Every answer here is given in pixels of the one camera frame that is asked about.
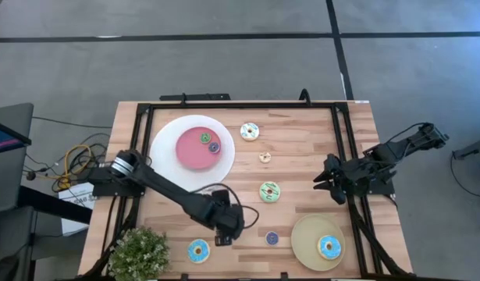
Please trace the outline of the blue frosted donut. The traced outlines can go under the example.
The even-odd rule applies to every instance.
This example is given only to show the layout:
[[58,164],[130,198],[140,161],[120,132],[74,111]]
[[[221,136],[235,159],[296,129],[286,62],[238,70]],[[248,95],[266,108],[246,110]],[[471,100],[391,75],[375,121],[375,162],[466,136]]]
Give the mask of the blue frosted donut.
[[318,253],[326,260],[335,260],[342,254],[342,245],[335,236],[327,235],[319,239]]
[[201,264],[207,261],[210,253],[208,242],[202,239],[193,240],[187,248],[188,258],[195,264]]

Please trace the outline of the white pink plate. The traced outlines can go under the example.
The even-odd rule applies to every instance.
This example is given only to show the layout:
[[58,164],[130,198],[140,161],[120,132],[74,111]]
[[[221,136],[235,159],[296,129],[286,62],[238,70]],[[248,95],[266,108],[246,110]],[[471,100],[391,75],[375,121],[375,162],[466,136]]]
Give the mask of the white pink plate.
[[[177,139],[183,132],[196,126],[214,130],[222,142],[221,158],[210,169],[187,169],[176,157]],[[235,160],[235,145],[231,133],[219,121],[208,116],[189,115],[174,119],[158,131],[149,156],[156,173],[185,190],[193,191],[211,183],[220,183],[226,178]]]

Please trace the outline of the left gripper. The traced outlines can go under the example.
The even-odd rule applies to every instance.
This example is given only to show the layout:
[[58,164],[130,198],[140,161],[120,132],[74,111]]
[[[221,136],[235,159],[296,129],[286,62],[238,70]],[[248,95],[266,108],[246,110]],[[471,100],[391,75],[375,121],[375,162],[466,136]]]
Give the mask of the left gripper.
[[213,208],[211,222],[216,231],[215,245],[230,246],[245,227],[243,207],[238,204],[219,205]]

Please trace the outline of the grey stand leg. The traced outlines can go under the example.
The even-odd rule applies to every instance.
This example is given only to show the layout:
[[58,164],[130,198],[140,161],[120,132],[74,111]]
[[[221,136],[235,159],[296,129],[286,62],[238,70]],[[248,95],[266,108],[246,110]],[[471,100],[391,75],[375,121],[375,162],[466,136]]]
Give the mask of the grey stand leg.
[[453,156],[456,160],[463,160],[469,155],[480,156],[480,140],[453,152]]

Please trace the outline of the mint green donut dark drizzle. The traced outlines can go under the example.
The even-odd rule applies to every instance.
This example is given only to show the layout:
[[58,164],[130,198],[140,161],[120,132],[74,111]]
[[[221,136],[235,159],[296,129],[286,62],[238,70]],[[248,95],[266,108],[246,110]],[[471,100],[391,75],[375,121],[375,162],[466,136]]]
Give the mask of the mint green donut dark drizzle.
[[281,189],[277,183],[264,182],[259,188],[260,198],[266,203],[277,202],[281,195]]

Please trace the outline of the black aluminium table frame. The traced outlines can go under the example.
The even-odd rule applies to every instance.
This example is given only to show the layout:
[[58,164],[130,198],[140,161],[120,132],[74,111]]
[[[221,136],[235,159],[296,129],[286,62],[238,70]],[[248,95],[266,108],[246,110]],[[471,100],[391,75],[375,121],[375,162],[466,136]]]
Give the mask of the black aluminium table frame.
[[[156,134],[172,120],[187,115],[203,115],[218,120],[231,133],[235,161],[225,179],[246,206],[250,228],[228,247],[212,247],[211,256],[201,264],[187,257],[187,247],[195,239],[213,241],[211,230],[192,221],[179,205],[148,191],[140,200],[137,221],[166,233],[171,249],[170,276],[187,274],[192,279],[279,278],[287,272],[291,279],[321,278],[322,274],[303,266],[291,249],[293,225],[310,214],[328,216],[340,226],[345,237],[342,261],[327,276],[353,278],[363,272],[384,272],[367,241],[356,244],[355,228],[346,206],[335,203],[323,190],[313,189],[313,179],[322,171],[327,154],[341,158],[357,156],[378,142],[369,104],[357,101],[315,101],[307,107],[302,101],[122,101],[116,109],[108,158],[118,151],[136,148],[146,151]],[[240,135],[245,123],[260,129],[256,140]],[[272,158],[262,163],[259,154]],[[259,195],[264,182],[277,183],[281,195],[266,203]],[[265,235],[279,235],[275,246],[267,245]]]

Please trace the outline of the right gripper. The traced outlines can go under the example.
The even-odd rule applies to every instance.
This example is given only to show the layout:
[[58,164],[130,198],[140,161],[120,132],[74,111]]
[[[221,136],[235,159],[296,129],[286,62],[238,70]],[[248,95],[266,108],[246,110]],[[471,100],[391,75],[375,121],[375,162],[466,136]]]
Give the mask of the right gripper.
[[360,187],[358,186],[358,176],[360,172],[361,160],[358,158],[341,162],[334,154],[328,154],[325,160],[325,171],[313,179],[314,190],[327,190],[331,198],[339,205],[346,202],[348,194],[358,195]]

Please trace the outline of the pale yellow plate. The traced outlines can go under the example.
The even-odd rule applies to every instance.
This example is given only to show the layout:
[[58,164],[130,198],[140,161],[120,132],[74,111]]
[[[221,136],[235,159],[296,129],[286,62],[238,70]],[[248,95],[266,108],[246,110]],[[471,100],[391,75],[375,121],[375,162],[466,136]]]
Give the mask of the pale yellow plate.
[[[318,241],[327,235],[335,236],[342,245],[342,254],[335,260],[326,260],[318,253]],[[292,229],[290,239],[297,260],[314,271],[334,269],[342,261],[345,253],[345,237],[342,230],[325,215],[310,214],[299,219]]]

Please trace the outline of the white donut blue drizzle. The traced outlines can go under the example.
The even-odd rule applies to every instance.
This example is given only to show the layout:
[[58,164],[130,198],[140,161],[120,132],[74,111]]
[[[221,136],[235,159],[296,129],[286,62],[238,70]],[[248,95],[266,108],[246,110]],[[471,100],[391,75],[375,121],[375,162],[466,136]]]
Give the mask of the white donut blue drizzle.
[[260,135],[260,129],[255,123],[245,123],[240,128],[240,135],[246,141],[255,141]]

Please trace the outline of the black power strip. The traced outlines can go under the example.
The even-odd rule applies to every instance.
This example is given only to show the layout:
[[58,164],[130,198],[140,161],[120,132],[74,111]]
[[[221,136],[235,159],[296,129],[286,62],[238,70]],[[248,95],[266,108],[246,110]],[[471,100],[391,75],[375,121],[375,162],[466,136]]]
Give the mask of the black power strip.
[[160,101],[230,101],[229,94],[176,94],[162,95]]

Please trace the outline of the white cardboard box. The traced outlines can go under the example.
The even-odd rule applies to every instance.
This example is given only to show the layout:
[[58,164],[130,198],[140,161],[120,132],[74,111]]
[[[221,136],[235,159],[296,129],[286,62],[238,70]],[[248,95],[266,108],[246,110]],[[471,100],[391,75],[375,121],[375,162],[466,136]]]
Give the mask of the white cardboard box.
[[[89,209],[94,208],[97,198],[92,194],[94,185],[91,183],[77,184],[68,190],[60,191],[59,198]],[[88,224],[73,220],[61,219],[62,235],[70,236],[88,228]]]

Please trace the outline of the green artificial plant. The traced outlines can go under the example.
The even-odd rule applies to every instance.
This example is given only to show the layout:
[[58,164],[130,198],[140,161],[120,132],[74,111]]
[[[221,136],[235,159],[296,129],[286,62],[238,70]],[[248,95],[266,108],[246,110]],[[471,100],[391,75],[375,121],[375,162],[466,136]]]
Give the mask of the green artificial plant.
[[111,251],[108,274],[115,281],[148,281],[170,269],[166,233],[156,233],[151,228],[124,231]]

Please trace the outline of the tilted computer monitor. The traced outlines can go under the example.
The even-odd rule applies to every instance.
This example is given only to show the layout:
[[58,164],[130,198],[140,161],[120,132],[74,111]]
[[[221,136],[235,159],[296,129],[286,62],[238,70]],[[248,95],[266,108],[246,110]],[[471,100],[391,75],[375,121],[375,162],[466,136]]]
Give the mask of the tilted computer monitor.
[[31,144],[32,141],[28,137],[0,123],[0,153],[25,148]]

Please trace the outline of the grey desk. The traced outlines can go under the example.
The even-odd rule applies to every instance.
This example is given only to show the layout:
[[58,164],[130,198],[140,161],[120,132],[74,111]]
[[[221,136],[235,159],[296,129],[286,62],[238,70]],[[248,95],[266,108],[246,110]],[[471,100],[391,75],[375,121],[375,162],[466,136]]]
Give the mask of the grey desk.
[[[0,123],[28,137],[34,106],[31,103],[0,108]],[[0,153],[0,212],[17,206],[26,148]]]

